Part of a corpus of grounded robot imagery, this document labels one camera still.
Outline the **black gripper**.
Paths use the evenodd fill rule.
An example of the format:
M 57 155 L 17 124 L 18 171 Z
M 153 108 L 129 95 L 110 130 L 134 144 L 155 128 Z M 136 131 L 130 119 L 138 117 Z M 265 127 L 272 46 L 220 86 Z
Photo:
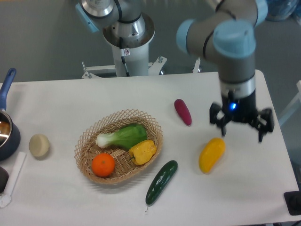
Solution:
M 251 95 L 231 99 L 222 94 L 222 106 L 213 102 L 209 109 L 209 120 L 211 124 L 221 129 L 221 134 L 226 135 L 226 125 L 230 122 L 249 123 L 258 131 L 258 142 L 261 143 L 267 133 L 274 130 L 274 118 L 271 108 L 261 111 L 256 109 L 256 92 Z

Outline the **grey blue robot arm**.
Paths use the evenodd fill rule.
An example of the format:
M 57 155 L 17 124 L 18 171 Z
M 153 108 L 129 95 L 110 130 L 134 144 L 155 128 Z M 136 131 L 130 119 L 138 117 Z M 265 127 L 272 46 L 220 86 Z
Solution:
M 149 43 L 155 28 L 138 0 L 80 0 L 75 7 L 90 32 L 102 31 L 111 45 L 118 77 L 149 74 Z M 249 124 L 258 139 L 272 132 L 270 108 L 255 100 L 254 29 L 268 13 L 264 0 L 222 0 L 204 21 L 184 21 L 176 33 L 178 48 L 218 67 L 222 105 L 212 104 L 210 123 L 226 134 L 230 121 Z

